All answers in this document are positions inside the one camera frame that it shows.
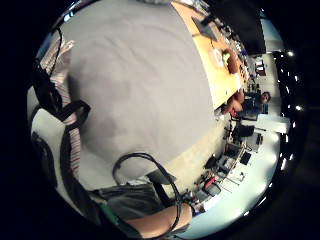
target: person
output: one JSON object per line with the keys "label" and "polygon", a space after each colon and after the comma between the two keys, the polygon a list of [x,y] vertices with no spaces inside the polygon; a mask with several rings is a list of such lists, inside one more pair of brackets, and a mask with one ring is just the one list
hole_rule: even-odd
{"label": "person", "polygon": [[244,93],[243,89],[237,91],[228,100],[228,104],[221,109],[221,114],[230,113],[233,117],[257,116],[262,113],[263,105],[271,100],[270,92]]}

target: wooden desk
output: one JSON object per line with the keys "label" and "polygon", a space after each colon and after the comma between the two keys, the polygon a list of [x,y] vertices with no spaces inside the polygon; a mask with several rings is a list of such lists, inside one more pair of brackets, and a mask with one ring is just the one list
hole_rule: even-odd
{"label": "wooden desk", "polygon": [[[209,26],[216,35],[218,41],[211,41],[209,38],[204,37],[199,33],[199,30],[191,17],[202,20],[204,19],[204,16],[201,13],[177,2],[172,2],[172,5],[182,17],[190,34],[193,36],[193,41],[199,51],[209,82],[213,107],[216,109],[239,89],[240,84],[242,85],[244,83],[244,79],[240,73],[238,73],[238,76],[237,74],[230,74],[226,67],[220,67],[212,57],[211,51],[213,48],[224,50],[227,48],[233,49],[233,47],[229,45],[230,43],[227,43],[228,40],[226,40],[213,22],[211,22]],[[239,67],[243,64],[239,58],[237,59],[237,62]]]}

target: striped fabric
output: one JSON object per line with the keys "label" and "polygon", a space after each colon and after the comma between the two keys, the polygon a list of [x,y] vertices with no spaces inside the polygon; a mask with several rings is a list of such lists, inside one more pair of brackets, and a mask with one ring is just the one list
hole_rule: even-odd
{"label": "striped fabric", "polygon": [[[55,65],[55,69],[51,75],[51,82],[55,84],[57,91],[60,93],[62,97],[62,106],[66,106],[71,102],[71,97],[69,95],[68,86],[65,81],[68,75],[69,65],[70,65],[70,57],[71,57],[71,48],[74,45],[74,41],[69,41],[66,43],[65,39],[62,39],[61,49],[59,56],[57,58],[57,62]],[[57,55],[57,51],[60,46],[60,39],[58,38],[48,49],[42,60],[40,61],[40,65],[43,69],[47,71],[49,74]],[[70,125],[76,121],[77,117],[75,114],[70,115],[64,123],[66,125]],[[80,164],[80,152],[81,152],[81,139],[79,129],[73,129],[69,132],[70,134],[70,142],[71,142],[71,156],[70,156],[70,166],[71,171],[76,179],[78,179],[79,172],[79,164]]]}

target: black cable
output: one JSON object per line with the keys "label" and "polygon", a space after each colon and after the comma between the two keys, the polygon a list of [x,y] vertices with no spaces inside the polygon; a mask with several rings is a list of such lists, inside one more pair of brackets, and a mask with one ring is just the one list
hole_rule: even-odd
{"label": "black cable", "polygon": [[140,157],[140,158],[144,158],[144,159],[147,159],[147,160],[153,162],[158,167],[160,172],[165,176],[165,178],[167,178],[167,180],[169,181],[169,183],[172,186],[173,191],[175,193],[176,205],[177,205],[177,216],[176,216],[176,219],[175,219],[174,223],[169,228],[169,230],[167,230],[165,233],[161,234],[160,236],[153,237],[153,238],[150,238],[150,239],[162,238],[162,237],[166,236],[168,233],[170,233],[171,231],[173,231],[173,229],[177,226],[177,224],[178,224],[178,222],[180,220],[181,203],[182,203],[180,193],[179,193],[176,185],[173,183],[171,177],[167,173],[167,171],[151,155],[149,155],[147,153],[130,153],[130,154],[126,154],[126,155],[120,157],[117,160],[117,162],[115,163],[115,165],[113,166],[113,169],[112,169],[112,176],[113,176],[113,179],[115,180],[115,182],[117,183],[117,185],[120,185],[120,182],[118,181],[118,179],[116,177],[116,171],[121,168],[121,164],[124,161],[126,161],[126,160],[128,160],[129,158],[132,158],[132,157]]}
{"label": "black cable", "polygon": [[53,66],[51,68],[51,71],[50,71],[50,74],[49,74],[49,77],[51,78],[51,75],[56,67],[56,63],[57,63],[57,59],[59,57],[59,54],[60,54],[60,50],[61,50],[61,46],[62,46],[62,32],[61,32],[61,29],[59,27],[56,28],[56,30],[58,31],[59,33],[59,37],[60,37],[60,42],[59,42],[59,48],[58,48],[58,51],[57,51],[57,55],[56,55],[56,58],[54,60],[54,63],[53,63]]}

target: hair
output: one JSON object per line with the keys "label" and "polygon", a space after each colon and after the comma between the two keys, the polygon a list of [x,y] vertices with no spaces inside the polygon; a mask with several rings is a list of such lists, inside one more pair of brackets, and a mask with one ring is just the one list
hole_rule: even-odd
{"label": "hair", "polygon": [[270,92],[263,92],[262,94],[267,94],[268,95],[268,101],[267,102],[270,102],[270,100],[271,100],[271,94],[270,94]]}

